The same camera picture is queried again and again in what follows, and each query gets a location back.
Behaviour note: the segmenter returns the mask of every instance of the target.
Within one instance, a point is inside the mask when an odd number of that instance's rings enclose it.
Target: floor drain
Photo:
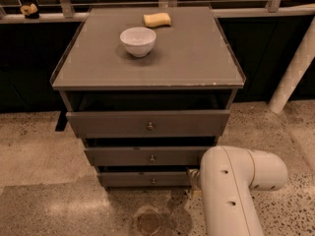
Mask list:
[[[160,215],[154,210],[147,210],[138,217],[139,231],[145,236],[156,235],[162,226]]]

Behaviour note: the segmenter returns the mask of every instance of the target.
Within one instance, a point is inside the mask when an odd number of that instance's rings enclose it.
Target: bottom drawer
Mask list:
[[[101,172],[98,179],[103,187],[189,187],[186,171]]]

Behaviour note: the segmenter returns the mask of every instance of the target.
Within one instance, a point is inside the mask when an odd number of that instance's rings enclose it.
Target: white pole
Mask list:
[[[286,69],[273,97],[269,108],[276,114],[283,111],[285,104],[302,79],[307,68],[315,57],[315,18],[299,44],[294,57]]]

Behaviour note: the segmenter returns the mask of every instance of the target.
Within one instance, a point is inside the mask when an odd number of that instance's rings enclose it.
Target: gray tabletop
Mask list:
[[[127,53],[121,32],[143,27],[143,15],[166,12],[154,49]],[[242,88],[244,79],[208,7],[92,9],[56,80],[55,89]]]

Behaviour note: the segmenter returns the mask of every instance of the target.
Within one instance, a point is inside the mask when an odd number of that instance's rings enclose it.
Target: speckled floor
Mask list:
[[[206,235],[202,198],[187,190],[106,192],[57,112],[0,114],[0,235]],[[265,235],[315,235],[315,100],[234,103],[220,145],[266,150],[289,181],[252,192]]]

